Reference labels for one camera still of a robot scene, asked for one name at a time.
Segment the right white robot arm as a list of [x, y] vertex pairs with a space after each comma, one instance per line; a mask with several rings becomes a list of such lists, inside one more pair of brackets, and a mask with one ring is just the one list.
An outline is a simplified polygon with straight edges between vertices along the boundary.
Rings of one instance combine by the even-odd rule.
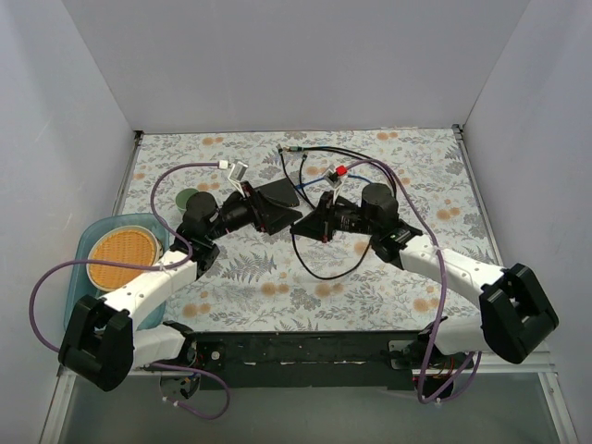
[[290, 229], [294, 236], [323, 243], [338, 231], [369, 236], [371, 249], [384, 263], [436, 281], [477, 309], [477, 315], [462, 319], [440, 314], [419, 333], [414, 346], [429, 367], [469, 352], [493, 352], [520, 364], [559, 325], [531, 268], [504, 268], [440, 249], [401, 219], [399, 203], [386, 185], [365, 186], [359, 204], [326, 191], [315, 210]]

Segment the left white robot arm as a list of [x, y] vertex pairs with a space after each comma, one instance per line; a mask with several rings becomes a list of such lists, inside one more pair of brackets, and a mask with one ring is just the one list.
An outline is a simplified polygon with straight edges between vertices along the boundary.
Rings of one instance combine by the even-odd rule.
[[157, 263], [123, 287], [99, 299], [80, 298], [68, 321], [58, 361], [104, 391], [116, 388], [129, 371], [169, 362], [190, 368], [197, 357], [191, 330], [176, 322], [142, 329], [141, 323], [176, 291], [201, 278], [214, 264], [214, 241], [246, 226], [274, 235], [301, 218], [296, 191], [281, 179], [257, 188], [242, 182], [218, 204], [198, 191], [189, 198], [175, 240]]

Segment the black network switch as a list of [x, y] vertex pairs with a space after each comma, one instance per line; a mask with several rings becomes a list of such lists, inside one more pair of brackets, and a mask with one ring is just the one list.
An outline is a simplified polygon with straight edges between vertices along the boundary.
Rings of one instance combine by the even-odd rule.
[[295, 208], [300, 205], [297, 192], [293, 189], [291, 182], [284, 178], [269, 182], [256, 188], [266, 199], [276, 204], [289, 208]]

